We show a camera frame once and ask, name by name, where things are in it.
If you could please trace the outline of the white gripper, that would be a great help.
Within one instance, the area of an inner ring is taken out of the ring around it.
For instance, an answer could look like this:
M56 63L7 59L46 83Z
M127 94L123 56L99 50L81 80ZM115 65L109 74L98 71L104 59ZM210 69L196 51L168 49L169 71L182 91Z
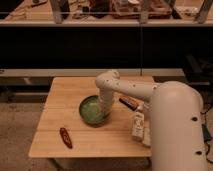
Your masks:
M112 106L114 104L114 92L111 90L99 90L98 104L101 113L104 116L108 116L111 112Z

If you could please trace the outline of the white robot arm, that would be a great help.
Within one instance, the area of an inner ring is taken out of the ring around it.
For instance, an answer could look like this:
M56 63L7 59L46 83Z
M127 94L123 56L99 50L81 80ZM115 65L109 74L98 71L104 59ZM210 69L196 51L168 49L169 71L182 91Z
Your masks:
M115 70L98 75L95 84L104 112L115 92L149 103L152 171L208 171L199 92L178 81L122 80Z

